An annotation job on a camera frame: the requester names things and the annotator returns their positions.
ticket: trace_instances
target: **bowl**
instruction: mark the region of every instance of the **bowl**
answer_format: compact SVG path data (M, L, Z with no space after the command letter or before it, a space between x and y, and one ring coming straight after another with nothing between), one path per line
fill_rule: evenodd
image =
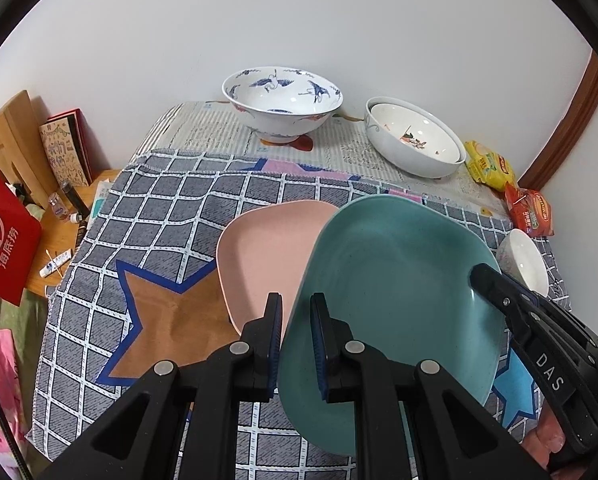
M273 144L316 130L343 103L341 90L327 79L284 66L241 70L221 88L239 121Z
M548 272L537 246L526 233L513 229L497 249L500 268L528 289L548 295Z
M426 110L390 97L365 104L365 134L389 162L425 178L441 178L466 161L455 133Z
M281 346L279 396L301 436L324 451L356 455L352 403L327 404L317 386L315 292L355 339L402 363L435 359L485 403L504 319L470 287L480 263L499 268L481 238L407 198L368 196L335 213L314 245Z
M269 292L283 301L282 337L317 236L337 207L297 200L237 216L217 243L217 271L234 330L262 317Z

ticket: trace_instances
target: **white bowl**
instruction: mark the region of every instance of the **white bowl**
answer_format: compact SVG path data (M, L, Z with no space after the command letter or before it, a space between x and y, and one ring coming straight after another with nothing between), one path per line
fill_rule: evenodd
M364 121L365 134L377 151L409 173L441 178L457 171L466 160L463 143L448 126L406 101L391 97L368 99ZM407 136L401 140L406 131Z
M241 70L221 89L239 121L275 144L316 130L343 103L341 91L327 79L284 66Z
M548 295L546 264L532 239L513 229L497 249L497 263L519 283L542 296Z

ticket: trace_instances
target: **wooden desk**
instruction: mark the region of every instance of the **wooden desk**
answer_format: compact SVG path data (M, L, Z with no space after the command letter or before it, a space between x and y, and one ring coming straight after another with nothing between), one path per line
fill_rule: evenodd
M88 207L92 207L92 203L95 200L96 184L106 178L109 178L112 182L118 174L119 170L106 170L98 176L91 186L76 187L75 189L83 202L85 202ZM66 200L65 205L69 206L70 202ZM74 250L74 242L77 238L77 229L79 228L79 225L70 222L60 222L52 210L48 208L44 213L44 217L41 219L41 227L43 228L43 233L41 235L41 241L39 241L39 247L34 255L34 260L32 260L32 266L30 267L30 273L28 274L28 280L26 281L26 288L38 296L44 297L45 285L57 286L59 285L59 282L61 282L61 276L56 271L45 278L39 276L39 270L48 263L48 255L45 253L45 250L47 250L52 257L55 256L55 253L61 254L68 249ZM61 272L63 272L67 266L68 264L64 264L63 267L61 267Z

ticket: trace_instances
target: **teal plate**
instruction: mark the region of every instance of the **teal plate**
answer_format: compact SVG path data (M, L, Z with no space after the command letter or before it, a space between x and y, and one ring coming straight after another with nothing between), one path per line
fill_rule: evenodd
M279 396L310 443L355 455L352 403L321 400L309 300L326 296L330 315L388 359L434 359L482 404L497 371L504 319L473 292L468 275L499 269L473 232L426 206L394 195L349 203L325 225L308 261L285 331Z

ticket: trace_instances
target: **blue and white porcelain bowl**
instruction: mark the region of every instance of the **blue and white porcelain bowl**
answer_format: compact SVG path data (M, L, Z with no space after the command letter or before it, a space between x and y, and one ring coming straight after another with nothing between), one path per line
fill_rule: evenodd
M222 90L239 121L274 144L316 130L343 103L341 90L327 79L284 66L241 70Z

